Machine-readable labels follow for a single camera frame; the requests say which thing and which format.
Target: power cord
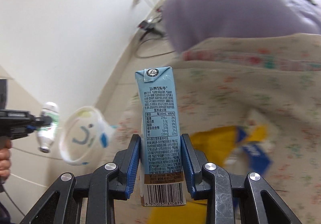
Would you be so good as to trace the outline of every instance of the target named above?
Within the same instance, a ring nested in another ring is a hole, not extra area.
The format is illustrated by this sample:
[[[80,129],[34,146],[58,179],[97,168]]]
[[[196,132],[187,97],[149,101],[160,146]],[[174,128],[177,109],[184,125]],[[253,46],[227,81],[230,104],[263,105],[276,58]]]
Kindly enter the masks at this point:
[[[35,155],[35,156],[43,157],[43,158],[49,158],[49,159],[53,159],[53,160],[62,161],[62,159],[58,159],[58,158],[50,157],[50,156],[44,156],[44,155],[41,155],[41,154],[25,151],[25,150],[22,150],[22,149],[19,149],[19,148],[16,148],[16,147],[12,147],[12,149],[15,149],[15,150],[18,150],[18,151],[22,151],[22,152],[25,152],[25,153],[28,153],[28,154],[32,154],[32,155]]]
[[[153,56],[140,56],[140,55],[138,55],[138,50],[139,50],[139,48],[141,47],[141,45],[144,44],[144,43],[146,43],[146,42],[148,42],[148,41],[150,41],[150,40],[164,40],[164,41],[165,41],[165,40],[167,40],[167,38],[162,38],[162,37],[160,37],[160,38],[150,38],[150,39],[144,40],[143,42],[141,42],[140,44],[138,44],[138,46],[137,46],[137,48],[136,48],[136,50],[135,50],[135,52],[134,52],[134,56],[135,56],[136,58],[146,59],[146,58],[152,58],[152,57],[157,57],[157,56],[168,55],[168,54],[174,52],[174,51],[170,51],[170,52],[167,52],[167,53],[162,53],[162,54],[153,55]]]
[[[7,191],[4,188],[4,185],[2,185],[3,187],[3,191],[5,192],[5,194],[8,196],[8,198],[10,199],[10,201],[12,202],[12,204],[17,208],[17,210],[25,217],[26,215],[21,211],[21,209],[19,209],[19,207],[17,206],[17,204],[15,204],[15,202],[11,199],[11,197],[9,196],[9,194],[7,193]]]
[[[154,17],[151,22],[155,21],[157,18],[159,18],[156,23],[159,23],[162,20],[162,13],[160,13],[157,17]]]
[[[154,9],[156,6],[156,5],[153,5],[149,0],[145,0],[145,2],[151,9]]]

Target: carton logo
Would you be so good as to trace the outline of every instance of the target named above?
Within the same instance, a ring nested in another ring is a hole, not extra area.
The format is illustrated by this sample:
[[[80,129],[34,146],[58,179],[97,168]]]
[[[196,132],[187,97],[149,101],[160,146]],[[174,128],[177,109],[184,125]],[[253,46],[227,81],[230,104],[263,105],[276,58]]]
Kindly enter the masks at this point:
[[[147,70],[147,75],[150,77],[155,77],[158,75],[158,69],[152,68]]]

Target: barcode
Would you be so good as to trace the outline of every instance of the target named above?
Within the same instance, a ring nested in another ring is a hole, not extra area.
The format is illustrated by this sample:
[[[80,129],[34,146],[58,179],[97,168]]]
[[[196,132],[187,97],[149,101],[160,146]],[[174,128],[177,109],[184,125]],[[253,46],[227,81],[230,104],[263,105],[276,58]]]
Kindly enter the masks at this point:
[[[149,204],[184,203],[182,183],[147,185]]]

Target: white cup with face drawing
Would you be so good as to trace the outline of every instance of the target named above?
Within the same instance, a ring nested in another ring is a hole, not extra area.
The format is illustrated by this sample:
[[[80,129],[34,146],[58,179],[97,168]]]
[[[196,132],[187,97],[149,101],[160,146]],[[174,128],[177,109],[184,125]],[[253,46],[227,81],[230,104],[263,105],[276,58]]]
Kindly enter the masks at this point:
[[[70,165],[96,166],[114,131],[96,108],[78,109],[62,129],[59,141],[62,159]]]

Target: finger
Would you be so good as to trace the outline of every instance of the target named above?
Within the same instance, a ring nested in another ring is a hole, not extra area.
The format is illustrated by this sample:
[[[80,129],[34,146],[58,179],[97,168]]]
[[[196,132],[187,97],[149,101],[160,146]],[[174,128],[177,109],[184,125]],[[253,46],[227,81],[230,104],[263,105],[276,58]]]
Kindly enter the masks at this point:
[[[0,171],[8,170],[10,168],[10,166],[11,166],[10,160],[0,161]]]
[[[12,148],[12,142],[11,142],[10,139],[7,139],[7,142],[5,143],[5,147],[8,148],[8,149]]]
[[[0,150],[0,160],[8,160],[10,158],[10,151],[7,148]]]
[[[10,176],[10,170],[3,170],[0,171],[0,177],[3,179],[7,179]]]

